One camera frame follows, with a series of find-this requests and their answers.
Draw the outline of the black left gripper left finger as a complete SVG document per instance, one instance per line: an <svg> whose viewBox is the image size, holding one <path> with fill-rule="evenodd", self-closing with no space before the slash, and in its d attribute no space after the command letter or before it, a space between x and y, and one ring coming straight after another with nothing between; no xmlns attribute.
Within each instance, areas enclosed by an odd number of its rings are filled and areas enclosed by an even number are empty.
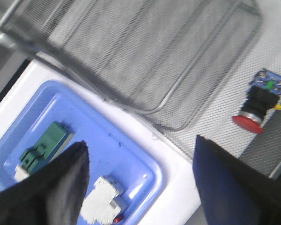
<svg viewBox="0 0 281 225"><path fill-rule="evenodd" d="M75 142L48 165L0 192L0 225L75 225L89 185L89 152Z"/></svg>

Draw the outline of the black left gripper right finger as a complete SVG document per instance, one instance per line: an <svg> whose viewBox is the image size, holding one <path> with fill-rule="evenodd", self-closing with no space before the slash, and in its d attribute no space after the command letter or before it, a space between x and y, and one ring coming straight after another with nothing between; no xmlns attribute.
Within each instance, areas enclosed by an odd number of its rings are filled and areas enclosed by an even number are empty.
<svg viewBox="0 0 281 225"><path fill-rule="evenodd" d="M193 174L209 225L281 225L281 184L200 135Z"/></svg>

